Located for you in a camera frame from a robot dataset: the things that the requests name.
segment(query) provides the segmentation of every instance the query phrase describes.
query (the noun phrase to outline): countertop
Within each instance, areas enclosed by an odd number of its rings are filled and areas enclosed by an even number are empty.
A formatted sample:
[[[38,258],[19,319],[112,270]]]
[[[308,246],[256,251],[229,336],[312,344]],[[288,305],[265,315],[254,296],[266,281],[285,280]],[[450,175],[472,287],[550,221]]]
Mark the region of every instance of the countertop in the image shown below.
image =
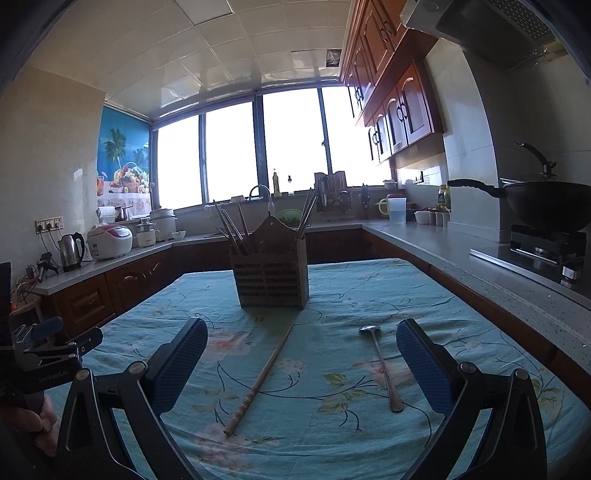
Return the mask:
[[[519,274],[470,255],[471,248],[498,244],[454,230],[431,225],[388,220],[349,220],[312,224],[308,232],[360,229],[396,245],[442,270],[457,281],[490,299],[555,344],[591,374],[591,311],[567,297]],[[61,273],[37,284],[33,292],[52,295],[80,281],[177,245],[225,241],[212,234],[160,242],[134,248],[124,257],[89,262],[82,268]]]

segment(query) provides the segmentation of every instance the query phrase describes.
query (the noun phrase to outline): wok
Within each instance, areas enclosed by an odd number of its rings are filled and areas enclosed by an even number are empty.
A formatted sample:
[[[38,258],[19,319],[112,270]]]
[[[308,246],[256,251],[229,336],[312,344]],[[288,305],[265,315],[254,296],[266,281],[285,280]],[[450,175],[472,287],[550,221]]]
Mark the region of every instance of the wok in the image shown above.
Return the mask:
[[[495,198],[506,198],[528,226],[546,232],[578,232],[591,222],[591,186],[565,181],[523,181],[501,188],[478,180],[458,179],[450,187],[474,187]]]

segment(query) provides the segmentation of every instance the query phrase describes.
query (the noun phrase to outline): gas stove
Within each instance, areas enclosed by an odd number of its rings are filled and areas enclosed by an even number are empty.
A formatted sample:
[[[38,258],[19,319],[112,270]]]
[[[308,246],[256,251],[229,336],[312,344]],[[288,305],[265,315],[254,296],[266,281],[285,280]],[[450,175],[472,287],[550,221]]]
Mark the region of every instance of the gas stove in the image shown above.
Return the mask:
[[[470,254],[534,280],[591,309],[591,275],[583,275],[587,235],[511,226],[509,245]]]

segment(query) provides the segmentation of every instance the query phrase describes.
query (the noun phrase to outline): blue gripper pad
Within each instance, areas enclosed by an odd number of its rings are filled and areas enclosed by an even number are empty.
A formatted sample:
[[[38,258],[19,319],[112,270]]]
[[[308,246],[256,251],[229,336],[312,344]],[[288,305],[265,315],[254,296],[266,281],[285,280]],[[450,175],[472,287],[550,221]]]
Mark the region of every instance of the blue gripper pad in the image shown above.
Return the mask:
[[[148,360],[148,372],[141,385],[156,415],[174,407],[206,346],[205,322],[191,319]]]
[[[433,343],[414,319],[398,324],[396,343],[431,408],[447,417],[464,384],[457,362],[443,346]]]
[[[45,322],[37,323],[32,331],[31,338],[33,340],[42,340],[50,335],[59,332],[64,326],[61,317],[53,317]]]

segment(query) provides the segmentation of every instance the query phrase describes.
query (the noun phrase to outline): rice cooker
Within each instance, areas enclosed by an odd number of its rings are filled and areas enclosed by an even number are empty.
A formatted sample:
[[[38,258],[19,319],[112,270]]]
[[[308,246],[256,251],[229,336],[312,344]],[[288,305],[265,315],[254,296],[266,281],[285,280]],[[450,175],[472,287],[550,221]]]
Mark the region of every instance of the rice cooker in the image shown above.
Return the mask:
[[[86,235],[92,258],[107,260],[120,257],[131,250],[134,237],[129,228],[121,225],[95,225]]]
[[[177,218],[172,208],[158,208],[150,212],[150,221],[154,224],[156,241],[170,240],[177,231]]]

